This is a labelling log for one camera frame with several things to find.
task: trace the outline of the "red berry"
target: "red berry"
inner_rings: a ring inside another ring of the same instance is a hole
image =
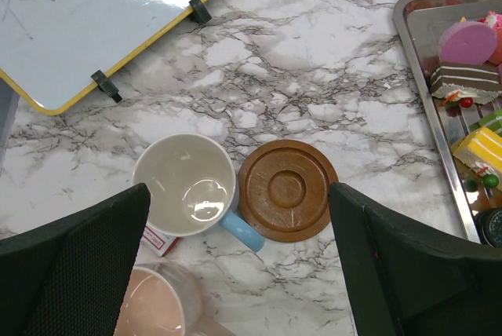
[[[463,108],[469,108],[474,104],[472,98],[462,98],[458,104]]]

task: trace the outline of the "round coaster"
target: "round coaster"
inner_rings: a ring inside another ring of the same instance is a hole
[[[239,209],[262,236],[306,240],[330,222],[328,191],[335,181],[335,169],[316,148],[272,141],[254,151],[238,173]]]

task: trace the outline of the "purple macaron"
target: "purple macaron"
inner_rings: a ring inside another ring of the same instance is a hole
[[[439,59],[456,64],[484,64],[495,52],[495,31],[473,20],[457,22],[439,39]]]

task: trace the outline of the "whiteboard yellow frame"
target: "whiteboard yellow frame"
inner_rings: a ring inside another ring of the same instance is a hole
[[[182,12],[178,17],[176,17],[174,20],[172,20],[168,25],[166,25],[164,28],[162,28],[160,31],[158,31],[156,34],[154,34],[151,38],[149,38],[145,43],[143,43],[141,46],[137,47],[134,51],[132,51],[129,55],[124,57],[122,60],[120,60],[116,65],[111,67],[105,72],[105,75],[107,77],[110,77],[113,75],[118,69],[122,68],[124,65],[129,63],[134,57],[142,53],[149,45],[151,45],[153,42],[155,42],[157,39],[159,39],[161,36],[163,36],[167,31],[172,29],[174,26],[176,26],[179,22],[184,20],[187,16],[190,15],[190,13],[193,11],[191,7],[188,7],[184,12]],[[95,82],[92,82],[90,85],[88,85],[84,90],[82,90],[80,93],[75,95],[73,98],[71,98],[65,105],[57,108],[56,110],[47,110],[43,107],[41,107],[37,102],[35,102],[26,92],[19,87],[1,68],[0,68],[0,78],[3,79],[7,84],[9,84],[10,87],[12,87],[19,95],[21,95],[26,102],[28,102],[35,110],[41,112],[42,114],[46,115],[59,115],[65,112],[68,108],[73,106],[75,103],[77,103],[79,100],[81,100],[83,97],[85,97],[87,94],[89,94],[91,91],[93,91],[95,88],[97,88],[97,84]]]

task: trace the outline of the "blue mug handle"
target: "blue mug handle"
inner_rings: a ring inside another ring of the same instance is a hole
[[[253,252],[258,252],[265,244],[265,238],[236,215],[232,209],[221,219],[221,225]]]

